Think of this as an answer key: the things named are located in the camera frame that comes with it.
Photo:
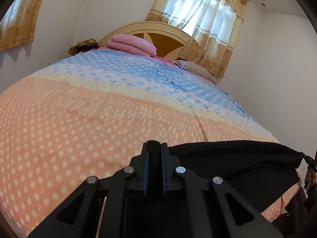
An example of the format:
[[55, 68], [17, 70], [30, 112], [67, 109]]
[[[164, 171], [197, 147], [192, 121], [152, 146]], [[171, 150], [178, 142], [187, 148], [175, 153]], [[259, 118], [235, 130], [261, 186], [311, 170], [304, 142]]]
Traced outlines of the beige curtain behind headboard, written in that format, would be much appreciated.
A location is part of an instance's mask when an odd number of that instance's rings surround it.
[[248, 0], [155, 0], [147, 21], [189, 35], [180, 58], [222, 78], [232, 56]]

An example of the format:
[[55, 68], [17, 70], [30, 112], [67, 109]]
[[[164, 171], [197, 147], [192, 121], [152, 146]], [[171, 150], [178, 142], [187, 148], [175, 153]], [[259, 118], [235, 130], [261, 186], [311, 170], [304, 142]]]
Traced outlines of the peach blue dotted bedspread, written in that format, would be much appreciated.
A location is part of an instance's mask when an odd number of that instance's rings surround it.
[[1, 93], [1, 217], [28, 237], [87, 177], [113, 175], [148, 140], [277, 142], [216, 84], [163, 59], [97, 49]]

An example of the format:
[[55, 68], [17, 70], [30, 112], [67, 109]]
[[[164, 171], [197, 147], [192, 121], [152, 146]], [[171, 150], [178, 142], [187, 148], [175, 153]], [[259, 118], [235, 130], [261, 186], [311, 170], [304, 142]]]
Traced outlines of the black pants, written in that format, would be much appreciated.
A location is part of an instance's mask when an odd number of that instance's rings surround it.
[[300, 187], [303, 157], [289, 147], [261, 141], [187, 143], [169, 147], [198, 176], [219, 176], [269, 222], [278, 218]]

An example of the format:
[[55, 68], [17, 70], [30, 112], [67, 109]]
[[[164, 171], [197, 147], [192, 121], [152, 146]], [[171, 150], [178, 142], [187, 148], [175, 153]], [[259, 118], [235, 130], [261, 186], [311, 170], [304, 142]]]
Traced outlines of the beige side window curtain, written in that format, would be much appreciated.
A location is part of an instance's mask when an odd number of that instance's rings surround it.
[[15, 0], [1, 20], [1, 51], [32, 42], [42, 0]]

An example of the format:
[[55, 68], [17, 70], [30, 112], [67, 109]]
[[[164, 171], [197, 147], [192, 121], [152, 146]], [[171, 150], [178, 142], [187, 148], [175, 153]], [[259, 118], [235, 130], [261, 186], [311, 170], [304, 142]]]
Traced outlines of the striped pillow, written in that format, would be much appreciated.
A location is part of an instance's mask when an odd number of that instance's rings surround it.
[[185, 61], [185, 60], [176, 60], [173, 61], [175, 65], [177, 65], [180, 69], [185, 70], [191, 74], [194, 74], [198, 77], [206, 79], [208, 81], [213, 82], [214, 84], [217, 83], [215, 76], [211, 74], [207, 69], [202, 66], [199, 66], [193, 62]]

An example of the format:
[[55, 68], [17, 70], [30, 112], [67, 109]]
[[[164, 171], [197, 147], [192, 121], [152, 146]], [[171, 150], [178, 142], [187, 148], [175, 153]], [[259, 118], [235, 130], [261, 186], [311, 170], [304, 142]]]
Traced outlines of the folded pink blanket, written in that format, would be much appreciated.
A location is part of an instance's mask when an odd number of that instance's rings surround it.
[[157, 55], [157, 48], [153, 44], [138, 36], [126, 34], [114, 35], [106, 43], [106, 47], [145, 57], [156, 57]]

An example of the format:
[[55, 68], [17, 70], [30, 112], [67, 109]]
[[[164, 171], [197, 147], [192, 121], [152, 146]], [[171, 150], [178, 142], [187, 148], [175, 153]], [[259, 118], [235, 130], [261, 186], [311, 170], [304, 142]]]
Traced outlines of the cream wooden headboard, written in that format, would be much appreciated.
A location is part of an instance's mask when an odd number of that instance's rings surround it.
[[106, 35], [99, 42], [100, 47], [117, 34], [138, 36], [152, 43], [157, 48], [157, 56], [168, 60], [180, 57], [190, 36], [184, 31], [162, 22], [138, 22], [123, 26]]

